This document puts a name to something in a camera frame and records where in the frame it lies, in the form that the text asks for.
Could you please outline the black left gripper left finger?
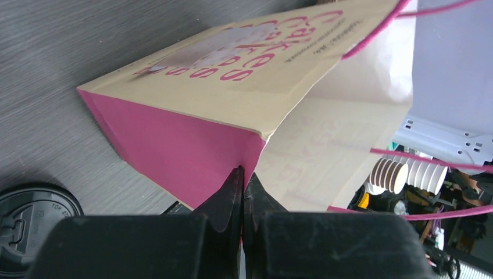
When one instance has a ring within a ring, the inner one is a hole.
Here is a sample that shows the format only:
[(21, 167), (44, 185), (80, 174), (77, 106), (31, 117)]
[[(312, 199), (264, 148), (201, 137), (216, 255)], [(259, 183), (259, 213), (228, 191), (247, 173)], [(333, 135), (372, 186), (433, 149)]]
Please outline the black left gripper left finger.
[(238, 278), (244, 169), (188, 214), (60, 221), (27, 278)]

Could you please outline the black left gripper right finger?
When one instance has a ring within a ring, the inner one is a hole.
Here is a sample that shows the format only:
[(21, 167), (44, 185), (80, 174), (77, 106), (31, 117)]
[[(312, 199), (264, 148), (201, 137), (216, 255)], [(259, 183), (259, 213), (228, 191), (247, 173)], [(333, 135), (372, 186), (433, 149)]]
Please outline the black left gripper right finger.
[(432, 278), (412, 226), (382, 213), (289, 212), (252, 176), (244, 192), (247, 278)]

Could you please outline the white ribbed spool background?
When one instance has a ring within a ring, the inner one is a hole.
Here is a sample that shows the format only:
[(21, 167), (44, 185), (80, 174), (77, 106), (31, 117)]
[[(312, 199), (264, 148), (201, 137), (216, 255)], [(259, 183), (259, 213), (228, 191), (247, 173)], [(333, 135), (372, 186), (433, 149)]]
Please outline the white ribbed spool background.
[(406, 183), (415, 188), (425, 190), (434, 195), (440, 192), (448, 168), (445, 166), (417, 161), (411, 158), (395, 159), (399, 163), (407, 164), (409, 174)]

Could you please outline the stack of black lids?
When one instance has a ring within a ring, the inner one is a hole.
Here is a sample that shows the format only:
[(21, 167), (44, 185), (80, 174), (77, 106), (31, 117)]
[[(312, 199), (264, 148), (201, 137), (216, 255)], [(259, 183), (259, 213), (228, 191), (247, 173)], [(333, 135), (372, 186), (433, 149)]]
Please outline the stack of black lids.
[(1, 191), (1, 278), (23, 278), (52, 228), (84, 214), (77, 198), (52, 183), (32, 181)]

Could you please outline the stack of brown discs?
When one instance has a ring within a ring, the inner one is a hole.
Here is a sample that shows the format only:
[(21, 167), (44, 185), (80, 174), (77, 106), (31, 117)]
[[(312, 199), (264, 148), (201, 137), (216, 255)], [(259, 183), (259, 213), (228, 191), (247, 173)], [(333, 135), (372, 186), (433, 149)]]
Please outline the stack of brown discs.
[(381, 195), (385, 191), (400, 194), (407, 182), (409, 166), (391, 159), (381, 158), (374, 165), (364, 183), (370, 195)]

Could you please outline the paper gift bag pink handles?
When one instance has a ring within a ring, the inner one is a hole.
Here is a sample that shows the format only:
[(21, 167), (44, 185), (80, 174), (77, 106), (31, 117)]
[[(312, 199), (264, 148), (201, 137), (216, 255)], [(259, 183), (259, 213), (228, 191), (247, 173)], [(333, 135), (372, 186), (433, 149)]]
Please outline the paper gift bag pink handles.
[(412, 106), (416, 1), (213, 27), (78, 87), (131, 167), (190, 208), (233, 168), (290, 210), (345, 207)]

